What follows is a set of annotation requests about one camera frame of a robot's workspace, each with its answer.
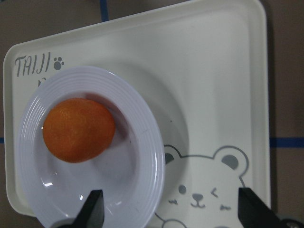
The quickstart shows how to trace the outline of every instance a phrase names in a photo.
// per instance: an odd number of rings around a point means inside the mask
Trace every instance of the bear eye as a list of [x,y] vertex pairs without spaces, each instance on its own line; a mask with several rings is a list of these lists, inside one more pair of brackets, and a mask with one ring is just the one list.
[[216,198],[218,198],[219,196],[215,193],[215,191],[217,190],[217,188],[214,188],[212,191],[211,191],[211,194],[213,196],[215,196]]
[[180,194],[185,194],[186,193],[186,187],[185,187],[185,185],[180,185],[179,186],[179,192],[180,192]]

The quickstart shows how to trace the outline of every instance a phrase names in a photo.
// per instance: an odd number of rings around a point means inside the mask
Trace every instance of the cartoon bear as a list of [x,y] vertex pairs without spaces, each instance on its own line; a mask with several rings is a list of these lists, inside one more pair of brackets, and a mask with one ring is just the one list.
[[163,196],[149,228],[238,228],[238,188],[249,161],[235,146],[212,157],[186,155],[165,145]]

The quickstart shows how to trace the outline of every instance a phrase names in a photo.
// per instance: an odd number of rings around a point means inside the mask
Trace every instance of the white plate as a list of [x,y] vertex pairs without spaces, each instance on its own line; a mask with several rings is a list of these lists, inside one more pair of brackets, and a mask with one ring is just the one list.
[[[110,147],[81,163],[54,157],[41,130],[48,111],[72,97],[106,105],[116,124]],[[75,67],[43,83],[25,109],[16,148],[21,185],[45,227],[74,218],[94,189],[104,192],[104,228],[144,227],[160,200],[164,149],[158,125],[141,96],[106,70]]]

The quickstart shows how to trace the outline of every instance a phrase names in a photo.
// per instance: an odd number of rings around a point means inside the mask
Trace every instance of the paw print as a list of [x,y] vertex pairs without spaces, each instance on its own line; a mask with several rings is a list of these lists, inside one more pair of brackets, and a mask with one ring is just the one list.
[[57,58],[54,58],[54,69],[55,70],[60,70],[61,69],[61,65],[64,65],[65,63],[62,61],[62,57],[58,57]]

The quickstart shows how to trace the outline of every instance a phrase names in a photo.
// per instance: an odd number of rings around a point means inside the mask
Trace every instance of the bear ear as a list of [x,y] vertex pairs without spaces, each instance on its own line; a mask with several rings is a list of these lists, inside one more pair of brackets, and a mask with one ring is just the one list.
[[178,149],[172,145],[164,145],[165,147],[165,158],[166,158],[166,164],[169,162],[181,158],[181,153],[178,151]]
[[229,166],[238,176],[243,176],[249,167],[249,160],[245,152],[235,146],[223,146],[219,148],[213,158]]

